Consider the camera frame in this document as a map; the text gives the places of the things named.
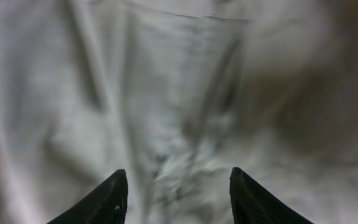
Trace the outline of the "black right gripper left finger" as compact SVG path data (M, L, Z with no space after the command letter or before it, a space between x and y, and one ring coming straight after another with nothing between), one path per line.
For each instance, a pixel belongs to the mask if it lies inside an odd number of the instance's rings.
M124 224L127 197L126 171L118 169L87 196L48 224Z

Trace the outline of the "khaki green shorts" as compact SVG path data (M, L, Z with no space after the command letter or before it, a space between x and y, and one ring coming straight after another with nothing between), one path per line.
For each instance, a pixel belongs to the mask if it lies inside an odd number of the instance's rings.
M358 223L358 1L0 1L0 222L125 169L128 223L232 223L233 167Z

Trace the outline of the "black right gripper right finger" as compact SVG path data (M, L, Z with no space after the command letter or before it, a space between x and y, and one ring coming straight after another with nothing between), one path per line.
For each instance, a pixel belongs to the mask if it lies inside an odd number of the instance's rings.
M235 224L313 224L239 167L232 169L229 193Z

